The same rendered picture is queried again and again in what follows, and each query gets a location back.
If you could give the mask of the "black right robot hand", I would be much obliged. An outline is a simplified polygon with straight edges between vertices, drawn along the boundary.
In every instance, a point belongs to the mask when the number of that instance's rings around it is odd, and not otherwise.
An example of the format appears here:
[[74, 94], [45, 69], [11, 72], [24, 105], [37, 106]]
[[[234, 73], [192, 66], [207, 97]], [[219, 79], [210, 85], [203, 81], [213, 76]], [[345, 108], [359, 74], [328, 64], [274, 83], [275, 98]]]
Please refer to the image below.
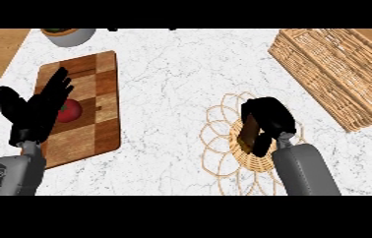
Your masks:
[[274, 140], [278, 141], [280, 148], [293, 145], [290, 140], [297, 134], [296, 119], [285, 105], [271, 96], [250, 99], [241, 105], [243, 124], [249, 115], [253, 115], [260, 127], [252, 153], [263, 157]]

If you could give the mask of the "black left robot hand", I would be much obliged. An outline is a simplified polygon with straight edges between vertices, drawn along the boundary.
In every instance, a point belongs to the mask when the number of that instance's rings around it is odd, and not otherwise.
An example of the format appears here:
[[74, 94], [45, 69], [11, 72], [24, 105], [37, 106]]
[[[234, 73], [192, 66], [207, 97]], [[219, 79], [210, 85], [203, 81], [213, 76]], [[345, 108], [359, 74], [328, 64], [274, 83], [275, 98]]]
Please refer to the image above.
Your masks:
[[0, 87], [0, 113], [12, 122], [9, 145], [26, 141], [43, 143], [55, 124], [58, 110], [74, 89], [64, 67], [51, 77], [43, 91], [24, 100], [15, 90]]

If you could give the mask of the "brown sweet potato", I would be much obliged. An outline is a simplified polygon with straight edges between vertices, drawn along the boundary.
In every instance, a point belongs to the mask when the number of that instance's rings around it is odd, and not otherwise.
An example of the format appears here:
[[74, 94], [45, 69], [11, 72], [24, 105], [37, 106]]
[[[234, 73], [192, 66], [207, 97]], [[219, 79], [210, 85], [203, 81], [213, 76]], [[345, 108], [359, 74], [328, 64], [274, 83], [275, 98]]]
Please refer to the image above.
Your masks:
[[260, 127], [253, 115], [247, 116], [246, 123], [237, 137], [241, 149], [246, 153], [252, 153], [254, 142], [260, 133]]

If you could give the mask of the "woven wicker placemat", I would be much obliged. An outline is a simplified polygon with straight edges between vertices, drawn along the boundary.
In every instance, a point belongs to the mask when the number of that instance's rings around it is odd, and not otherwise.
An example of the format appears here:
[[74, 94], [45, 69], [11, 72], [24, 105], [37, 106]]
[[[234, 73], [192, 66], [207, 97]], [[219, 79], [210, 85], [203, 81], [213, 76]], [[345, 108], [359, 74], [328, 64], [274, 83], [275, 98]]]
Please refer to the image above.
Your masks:
[[249, 91], [226, 93], [219, 104], [207, 109], [206, 125], [200, 140], [204, 145], [201, 166], [216, 178], [223, 196], [285, 195], [285, 187], [275, 170], [272, 141], [263, 157], [246, 152], [238, 140], [241, 123], [241, 104], [256, 95]]

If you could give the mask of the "wicker basket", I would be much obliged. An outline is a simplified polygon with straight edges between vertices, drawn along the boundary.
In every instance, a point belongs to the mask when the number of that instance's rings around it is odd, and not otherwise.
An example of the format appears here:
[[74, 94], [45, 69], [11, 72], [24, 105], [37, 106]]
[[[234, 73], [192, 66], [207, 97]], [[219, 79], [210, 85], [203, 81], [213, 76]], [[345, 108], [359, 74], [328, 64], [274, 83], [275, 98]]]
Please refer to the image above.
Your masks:
[[342, 128], [372, 126], [372, 38], [358, 29], [281, 29], [269, 53]]

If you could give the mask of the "red tomato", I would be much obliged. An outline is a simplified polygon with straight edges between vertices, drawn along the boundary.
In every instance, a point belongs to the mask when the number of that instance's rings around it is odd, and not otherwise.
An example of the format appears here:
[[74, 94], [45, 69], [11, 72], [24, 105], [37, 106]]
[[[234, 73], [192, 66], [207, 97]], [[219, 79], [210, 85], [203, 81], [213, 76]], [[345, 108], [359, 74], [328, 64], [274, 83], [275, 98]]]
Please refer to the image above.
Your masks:
[[68, 123], [77, 120], [82, 116], [83, 108], [77, 100], [68, 99], [58, 111], [57, 121]]

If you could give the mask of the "checkered wooden cutting board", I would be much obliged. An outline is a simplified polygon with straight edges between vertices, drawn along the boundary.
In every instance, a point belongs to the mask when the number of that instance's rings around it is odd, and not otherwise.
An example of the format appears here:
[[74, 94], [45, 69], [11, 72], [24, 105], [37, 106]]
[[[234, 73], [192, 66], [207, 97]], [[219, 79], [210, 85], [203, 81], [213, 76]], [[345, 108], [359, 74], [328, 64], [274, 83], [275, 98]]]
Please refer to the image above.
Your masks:
[[68, 123], [55, 122], [42, 143], [46, 169], [117, 150], [122, 146], [119, 63], [114, 51], [101, 52], [40, 66], [36, 93], [60, 67], [68, 71], [74, 90], [68, 98], [83, 108]]

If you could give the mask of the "grey bowl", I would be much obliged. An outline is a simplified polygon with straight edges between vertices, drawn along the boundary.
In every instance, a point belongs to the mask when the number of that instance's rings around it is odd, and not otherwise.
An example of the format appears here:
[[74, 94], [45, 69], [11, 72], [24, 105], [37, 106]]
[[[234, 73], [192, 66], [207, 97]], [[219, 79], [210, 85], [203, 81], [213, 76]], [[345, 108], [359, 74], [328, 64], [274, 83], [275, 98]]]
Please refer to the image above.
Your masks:
[[42, 29], [42, 32], [51, 42], [60, 47], [73, 47], [83, 44], [94, 36], [95, 29], [60, 29], [58, 31], [51, 31]]

